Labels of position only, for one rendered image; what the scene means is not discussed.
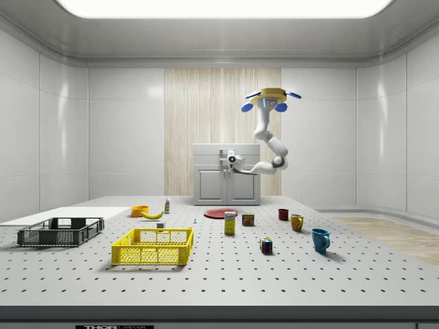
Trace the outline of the yellow white box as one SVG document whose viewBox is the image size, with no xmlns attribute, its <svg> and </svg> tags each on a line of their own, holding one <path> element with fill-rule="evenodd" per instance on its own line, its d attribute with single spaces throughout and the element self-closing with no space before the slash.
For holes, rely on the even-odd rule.
<svg viewBox="0 0 439 329">
<path fill-rule="evenodd" d="M 237 212 L 234 210 L 228 210 L 224 212 L 224 233 L 228 235 L 234 235 L 235 233 L 235 220 Z"/>
</svg>

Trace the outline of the white board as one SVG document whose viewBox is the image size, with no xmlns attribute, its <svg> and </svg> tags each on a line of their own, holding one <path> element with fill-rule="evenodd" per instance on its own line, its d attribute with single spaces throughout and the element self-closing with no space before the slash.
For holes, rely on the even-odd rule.
<svg viewBox="0 0 439 329">
<path fill-rule="evenodd" d="M 53 217 L 103 217 L 105 219 L 109 219 L 128 209 L 128 207 L 61 207 L 45 212 L 40 212 L 34 215 L 21 217 L 19 219 L 7 221 L 5 223 L 0 223 L 0 226 L 30 226 Z"/>
</svg>

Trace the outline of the dark grey basket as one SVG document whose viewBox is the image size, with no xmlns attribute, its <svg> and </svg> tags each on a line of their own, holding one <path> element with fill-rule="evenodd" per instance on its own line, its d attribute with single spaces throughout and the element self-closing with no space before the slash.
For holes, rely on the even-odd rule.
<svg viewBox="0 0 439 329">
<path fill-rule="evenodd" d="M 104 229 L 103 217 L 52 217 L 17 232 L 21 246 L 79 246 Z"/>
</svg>

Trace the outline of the red plate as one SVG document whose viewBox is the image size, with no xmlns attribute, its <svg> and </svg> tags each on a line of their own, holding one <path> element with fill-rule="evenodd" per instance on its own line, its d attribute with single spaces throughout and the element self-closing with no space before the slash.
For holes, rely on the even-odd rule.
<svg viewBox="0 0 439 329">
<path fill-rule="evenodd" d="M 238 211 L 231 208 L 209 209 L 204 212 L 204 216 L 209 219 L 224 219 L 226 212 L 233 212 L 237 216 Z"/>
</svg>

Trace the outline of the blue mug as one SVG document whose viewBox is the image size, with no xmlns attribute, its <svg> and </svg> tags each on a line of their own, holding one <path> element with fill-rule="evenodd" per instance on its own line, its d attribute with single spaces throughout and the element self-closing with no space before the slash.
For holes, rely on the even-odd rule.
<svg viewBox="0 0 439 329">
<path fill-rule="evenodd" d="M 322 228 L 314 228 L 311 231 L 314 249 L 320 254 L 325 254 L 327 248 L 330 246 L 329 231 Z"/>
</svg>

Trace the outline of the yellow basket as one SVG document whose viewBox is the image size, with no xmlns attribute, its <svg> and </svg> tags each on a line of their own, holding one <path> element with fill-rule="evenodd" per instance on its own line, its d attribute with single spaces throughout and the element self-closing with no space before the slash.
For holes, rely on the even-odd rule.
<svg viewBox="0 0 439 329">
<path fill-rule="evenodd" d="M 112 244 L 111 263 L 185 265 L 193 247 L 193 228 L 134 228 Z"/>
</svg>

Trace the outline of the white cabinet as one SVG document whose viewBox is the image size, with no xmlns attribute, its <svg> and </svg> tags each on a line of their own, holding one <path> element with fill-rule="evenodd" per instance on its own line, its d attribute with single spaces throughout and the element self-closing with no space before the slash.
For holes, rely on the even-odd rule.
<svg viewBox="0 0 439 329">
<path fill-rule="evenodd" d="M 193 194 L 196 205 L 259 205 L 260 177 L 235 173 L 228 156 L 245 159 L 250 170 L 260 161 L 257 143 L 195 143 Z"/>
</svg>

